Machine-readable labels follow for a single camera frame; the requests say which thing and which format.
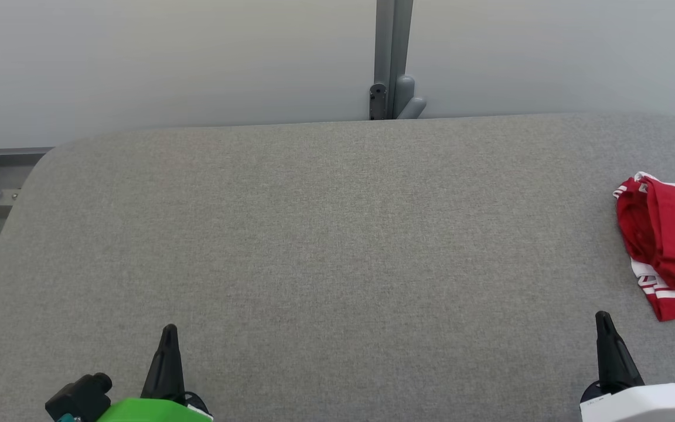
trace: folded clothing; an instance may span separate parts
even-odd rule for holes
[[[640,172],[613,195],[638,284],[660,321],[675,319],[675,183]]]

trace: white partition panel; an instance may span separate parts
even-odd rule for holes
[[[407,73],[421,117],[675,115],[675,1],[417,0]]]
[[[0,148],[368,118],[376,3],[0,0]]]

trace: red cloth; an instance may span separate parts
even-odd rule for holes
[[[675,319],[675,184],[638,173],[616,193],[616,215],[627,252],[662,278],[660,285],[649,287],[653,293],[643,290],[660,321]]]

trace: gray table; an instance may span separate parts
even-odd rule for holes
[[[0,238],[0,420],[88,372],[137,396],[165,324],[216,420],[577,420],[604,309],[649,383],[675,321],[611,193],[675,118],[558,114],[113,134],[49,152]]]

